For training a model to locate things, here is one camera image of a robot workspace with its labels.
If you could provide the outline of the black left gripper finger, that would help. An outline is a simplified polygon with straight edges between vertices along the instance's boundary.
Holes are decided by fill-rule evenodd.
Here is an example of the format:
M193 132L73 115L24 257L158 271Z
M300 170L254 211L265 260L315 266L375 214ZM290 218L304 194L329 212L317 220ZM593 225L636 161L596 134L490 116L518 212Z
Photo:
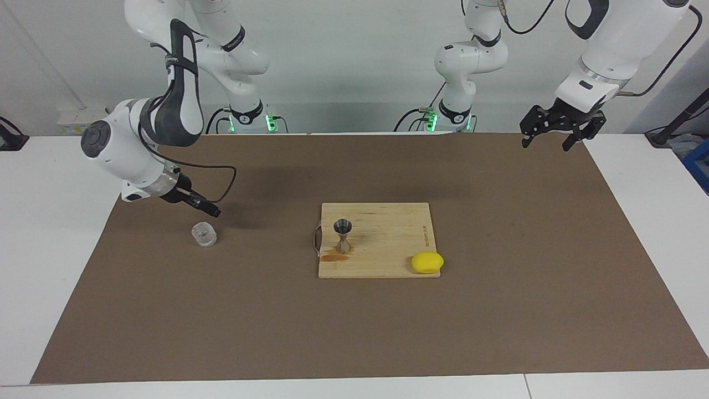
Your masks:
M542 106L533 106L519 123L522 134L522 147L526 149L533 139L540 134L548 133L554 129L551 119L553 109L544 109Z
M595 138L598 131L605 125L605 122L606 118L604 113L595 113L583 127L580 127L578 124L573 124L571 133L562 143L563 151L568 152L576 143Z

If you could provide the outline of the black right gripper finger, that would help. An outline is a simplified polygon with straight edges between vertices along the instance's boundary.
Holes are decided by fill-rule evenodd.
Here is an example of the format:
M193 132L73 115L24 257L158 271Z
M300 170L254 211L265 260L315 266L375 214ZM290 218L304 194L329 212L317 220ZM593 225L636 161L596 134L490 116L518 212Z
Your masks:
M199 211L204 212L207 215L210 215L211 217L217 218L219 217L221 211L219 207L212 202L208 201L205 197L202 195L199 195L198 193L190 193L187 195L187 204L193 207L194 209L197 209Z

